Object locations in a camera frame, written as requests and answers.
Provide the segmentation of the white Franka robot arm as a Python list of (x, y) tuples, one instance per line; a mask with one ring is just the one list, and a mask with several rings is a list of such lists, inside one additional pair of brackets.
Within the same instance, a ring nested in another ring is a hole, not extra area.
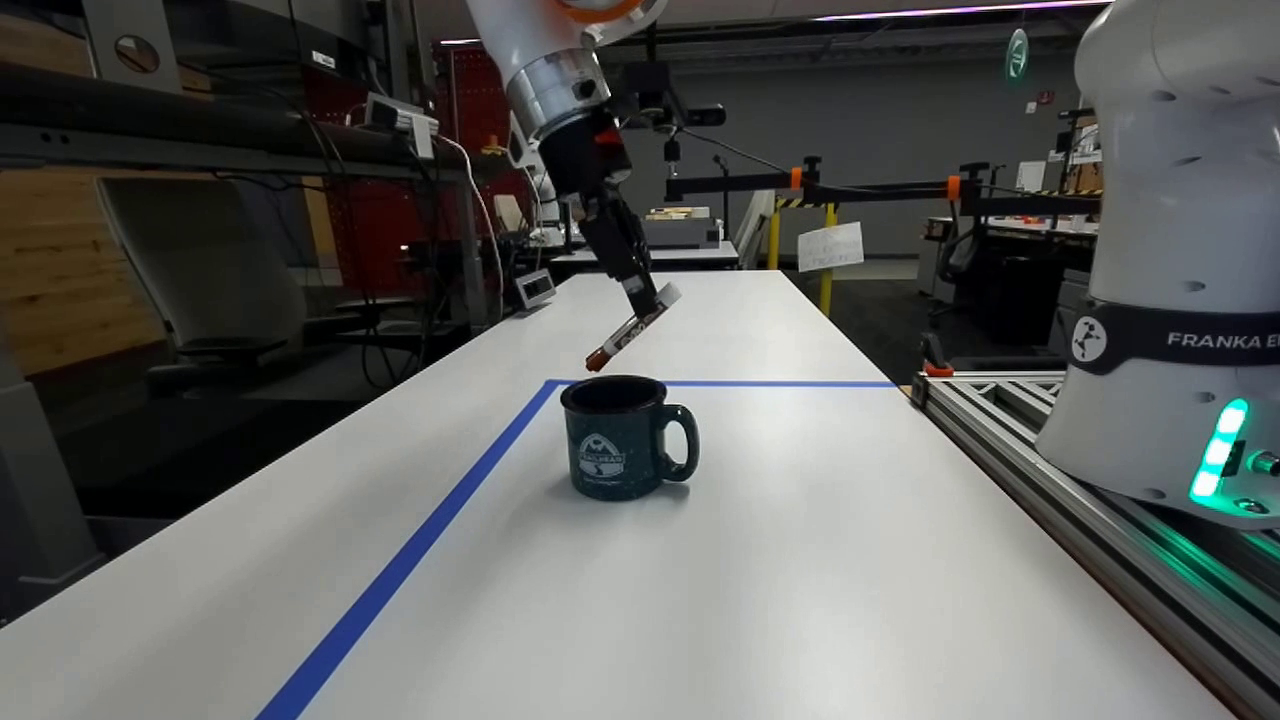
[[(620, 199), (602, 50), (669, 0), (463, 0), (518, 126), (640, 325), (672, 295)], [(1116, 495), (1280, 523), (1280, 0), (1107, 0), (1075, 49), (1104, 199), (1038, 450)]]

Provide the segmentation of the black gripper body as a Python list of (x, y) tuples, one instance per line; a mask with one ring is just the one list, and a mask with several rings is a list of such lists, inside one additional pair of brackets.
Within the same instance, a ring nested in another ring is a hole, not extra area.
[(559, 199), (610, 199), (631, 171), (620, 121), (610, 106), (551, 122), (541, 137), (541, 158)]

